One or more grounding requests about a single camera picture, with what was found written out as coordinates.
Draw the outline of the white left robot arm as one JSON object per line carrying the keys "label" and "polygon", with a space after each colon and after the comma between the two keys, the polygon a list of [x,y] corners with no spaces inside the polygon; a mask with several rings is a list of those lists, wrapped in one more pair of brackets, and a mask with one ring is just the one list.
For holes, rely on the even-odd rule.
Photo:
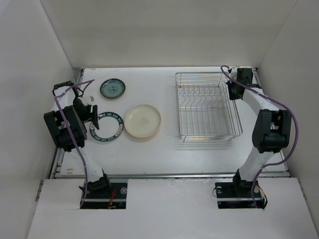
{"label": "white left robot arm", "polygon": [[76,152],[77,163],[83,169],[85,183],[80,189],[89,195],[107,197],[113,190],[110,179],[93,159],[84,151],[87,140],[85,124],[90,122],[99,128],[98,106],[84,103],[81,83],[67,81],[54,85],[52,93],[56,107],[43,118],[57,148],[65,152]]}

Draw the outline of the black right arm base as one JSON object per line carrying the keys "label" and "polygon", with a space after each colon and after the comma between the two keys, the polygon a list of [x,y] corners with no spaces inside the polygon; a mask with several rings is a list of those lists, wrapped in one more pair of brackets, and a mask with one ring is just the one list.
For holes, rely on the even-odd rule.
{"label": "black right arm base", "polygon": [[265,209],[268,198],[258,184],[251,194],[251,186],[235,189],[232,181],[217,180],[212,195],[217,198],[218,209]]}

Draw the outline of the pink plastic plate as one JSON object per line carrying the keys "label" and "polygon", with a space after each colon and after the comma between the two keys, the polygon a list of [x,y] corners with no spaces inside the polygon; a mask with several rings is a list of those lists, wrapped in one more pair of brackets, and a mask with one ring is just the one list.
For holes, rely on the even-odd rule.
{"label": "pink plastic plate", "polygon": [[132,134],[132,136],[138,140],[150,140],[156,137],[161,130],[161,126],[158,127],[141,127],[137,130],[135,130]]}

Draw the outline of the white plate black rim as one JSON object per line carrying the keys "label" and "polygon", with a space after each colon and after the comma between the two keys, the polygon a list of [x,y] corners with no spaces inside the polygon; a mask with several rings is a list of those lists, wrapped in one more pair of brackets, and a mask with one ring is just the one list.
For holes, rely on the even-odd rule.
{"label": "white plate black rim", "polygon": [[97,135],[93,136],[94,140],[96,140],[98,142],[102,142],[102,143],[112,142],[112,141],[116,140],[117,138],[118,138],[118,136],[112,136],[112,137],[109,137],[109,138],[102,138],[102,137],[99,137]]}

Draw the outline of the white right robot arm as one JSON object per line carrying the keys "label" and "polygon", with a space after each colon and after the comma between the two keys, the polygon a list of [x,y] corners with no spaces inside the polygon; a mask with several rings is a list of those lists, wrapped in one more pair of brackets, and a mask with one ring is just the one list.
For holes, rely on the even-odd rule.
{"label": "white right robot arm", "polygon": [[292,115],[281,110],[278,103],[266,96],[259,84],[253,83],[252,68],[226,67],[229,99],[242,100],[256,114],[252,132],[252,150],[231,183],[231,191],[239,197],[253,191],[259,177],[259,171],[269,160],[289,145]]}

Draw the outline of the cream plastic plate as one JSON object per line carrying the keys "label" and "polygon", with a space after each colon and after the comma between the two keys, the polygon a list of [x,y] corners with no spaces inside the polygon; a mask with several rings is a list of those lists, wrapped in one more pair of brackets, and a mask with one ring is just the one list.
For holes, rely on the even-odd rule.
{"label": "cream plastic plate", "polygon": [[137,105],[127,111],[124,118],[126,131],[136,138],[148,138],[161,126],[161,115],[151,105]]}

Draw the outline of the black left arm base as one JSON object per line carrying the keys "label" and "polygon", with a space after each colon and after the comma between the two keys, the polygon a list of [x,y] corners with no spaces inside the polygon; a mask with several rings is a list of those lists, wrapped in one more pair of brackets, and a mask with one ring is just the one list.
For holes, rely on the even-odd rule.
{"label": "black left arm base", "polygon": [[80,209],[126,209],[128,182],[112,180],[112,189],[98,192],[96,195],[87,194]]}

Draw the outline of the white plate dark lettered rim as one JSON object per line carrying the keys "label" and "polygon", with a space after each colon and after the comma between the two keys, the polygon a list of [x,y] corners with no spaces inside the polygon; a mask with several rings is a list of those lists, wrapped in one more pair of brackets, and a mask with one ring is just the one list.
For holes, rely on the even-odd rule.
{"label": "white plate dark lettered rim", "polygon": [[89,133],[93,138],[97,135],[102,138],[109,138],[112,136],[120,136],[124,130],[124,120],[115,112],[103,112],[98,114],[99,129],[96,129],[91,123],[89,126]]}

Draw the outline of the yellow plastic plate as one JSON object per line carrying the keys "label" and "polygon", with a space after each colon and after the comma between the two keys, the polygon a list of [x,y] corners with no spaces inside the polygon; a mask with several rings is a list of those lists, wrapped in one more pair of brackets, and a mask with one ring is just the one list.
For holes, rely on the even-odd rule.
{"label": "yellow plastic plate", "polygon": [[127,133],[128,137],[130,138],[131,141],[134,142],[147,142],[152,140],[153,138],[157,137],[157,135],[160,133],[161,131],[161,126],[159,126],[159,128],[156,130],[156,132],[154,132],[152,135],[148,136],[148,137],[135,137],[129,133]]}

